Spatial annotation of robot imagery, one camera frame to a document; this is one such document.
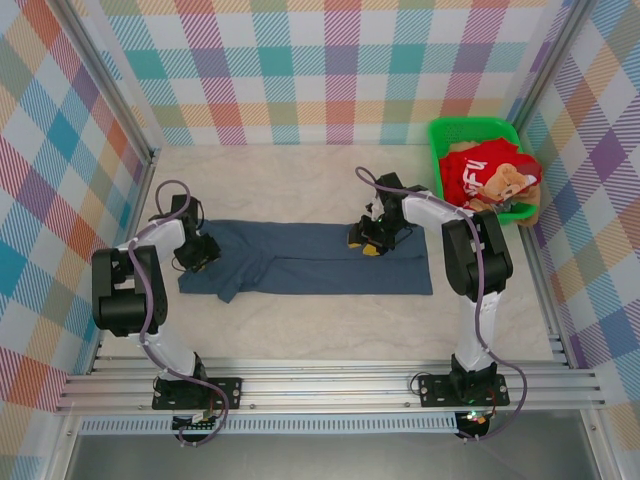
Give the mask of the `aluminium front rail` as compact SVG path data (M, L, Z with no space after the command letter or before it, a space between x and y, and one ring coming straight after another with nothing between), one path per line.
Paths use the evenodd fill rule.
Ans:
M409 385L418 372L445 374L446 360L241 360L207 358L214 377L242 378L239 413L399 413L419 411ZM605 395L591 370L564 361L527 361L523 374L503 370L513 403L527 410L599 409ZM151 413L157 369L142 357L98 357L90 373L67 379L61 415Z

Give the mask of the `aluminium side rail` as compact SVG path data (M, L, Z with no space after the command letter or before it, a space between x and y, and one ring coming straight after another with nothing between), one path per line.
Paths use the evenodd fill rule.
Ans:
M544 265L531 228L518 227L529 270L532 276L538 304L547 331L553 361L566 368L572 368L571 352L565 347L562 327L558 318L555 300L547 284Z
M157 164L162 152L162 147L158 147L152 150L150 160L147 160L142 169L142 176L139 186L137 187L136 194L133 198L132 207L130 214L128 216L127 222L125 224L124 233L118 234L116 236L115 247L125 243L131 239L134 234L138 231L138 225L142 216L142 212L146 203L146 199L149 194L150 186L157 168ZM113 337L112 334L108 334L105 330L98 330L96 346L94 348L93 356L91 358L91 365L93 362L98 359L102 355L102 349L105 343L105 340Z

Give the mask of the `aluminium corner post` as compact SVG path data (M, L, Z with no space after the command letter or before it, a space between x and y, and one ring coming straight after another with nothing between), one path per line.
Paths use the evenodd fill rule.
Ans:
M100 92L148 165L165 136L99 0L46 0Z
M530 121L542 94L549 86L576 41L596 0L549 0L533 37L533 57L507 120L521 132Z

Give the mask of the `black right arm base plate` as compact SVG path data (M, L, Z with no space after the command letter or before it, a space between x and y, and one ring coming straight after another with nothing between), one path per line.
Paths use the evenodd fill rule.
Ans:
M458 388L448 375L420 375L418 393L423 408L435 407L493 407L510 404L509 391L503 375L493 380Z

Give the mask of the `blue t-shirt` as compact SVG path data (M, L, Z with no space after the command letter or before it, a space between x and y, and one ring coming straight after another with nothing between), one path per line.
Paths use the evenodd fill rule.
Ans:
M433 293L425 234L416 228L382 256L347 245L342 224L215 220L204 223L220 258L178 279L182 294L425 295Z

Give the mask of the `green plastic basket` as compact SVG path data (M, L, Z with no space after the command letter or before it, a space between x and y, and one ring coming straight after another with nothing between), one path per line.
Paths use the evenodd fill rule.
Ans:
M437 194L467 210L491 210L502 224L539 218L543 167L514 127L494 117L443 117L427 130Z

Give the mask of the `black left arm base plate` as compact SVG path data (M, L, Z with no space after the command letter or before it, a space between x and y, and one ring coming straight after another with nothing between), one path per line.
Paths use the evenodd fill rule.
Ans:
M216 386L227 397L230 410L240 407L242 379L239 377L209 377L207 383ZM209 387L186 380L166 380L156 377L153 383L153 410L222 410L224 399Z

